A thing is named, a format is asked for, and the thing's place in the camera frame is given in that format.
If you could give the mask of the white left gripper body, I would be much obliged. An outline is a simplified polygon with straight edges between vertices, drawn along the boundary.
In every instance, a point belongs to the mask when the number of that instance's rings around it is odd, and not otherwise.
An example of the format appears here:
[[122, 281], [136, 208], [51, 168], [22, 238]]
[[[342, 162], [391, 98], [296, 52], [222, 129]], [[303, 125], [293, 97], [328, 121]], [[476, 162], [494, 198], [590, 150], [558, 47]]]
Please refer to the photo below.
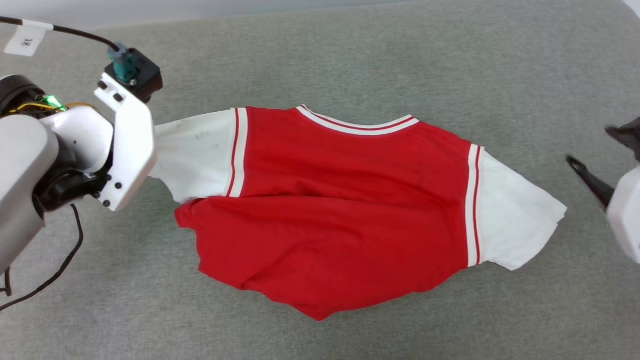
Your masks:
[[94, 95], [115, 113], [109, 121], [87, 105], [45, 117], [60, 146], [58, 160], [35, 189], [46, 212], [89, 196], [113, 212], [123, 210], [157, 161], [150, 109], [104, 73]]

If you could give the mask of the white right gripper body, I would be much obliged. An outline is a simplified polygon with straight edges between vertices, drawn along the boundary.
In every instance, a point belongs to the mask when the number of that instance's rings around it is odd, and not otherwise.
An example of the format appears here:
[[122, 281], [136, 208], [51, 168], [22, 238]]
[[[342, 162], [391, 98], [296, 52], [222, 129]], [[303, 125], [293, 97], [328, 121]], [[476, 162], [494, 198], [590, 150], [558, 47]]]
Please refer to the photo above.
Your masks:
[[606, 208], [606, 218], [617, 243], [636, 264], [640, 263], [640, 167], [620, 178]]

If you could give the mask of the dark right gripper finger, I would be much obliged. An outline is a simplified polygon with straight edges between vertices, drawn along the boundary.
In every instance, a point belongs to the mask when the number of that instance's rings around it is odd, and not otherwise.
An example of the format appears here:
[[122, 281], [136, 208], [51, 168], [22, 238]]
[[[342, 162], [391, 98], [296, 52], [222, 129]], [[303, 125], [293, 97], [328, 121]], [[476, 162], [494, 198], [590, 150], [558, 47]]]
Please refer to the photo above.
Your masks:
[[610, 186], [605, 181], [591, 173], [582, 161], [573, 156], [567, 156], [566, 162], [571, 170], [582, 180], [583, 184], [589, 189], [593, 196], [599, 202], [603, 210], [607, 210], [610, 206], [611, 199], [615, 193], [615, 187]]
[[640, 117], [622, 126], [607, 126], [606, 134], [634, 153], [640, 161]]

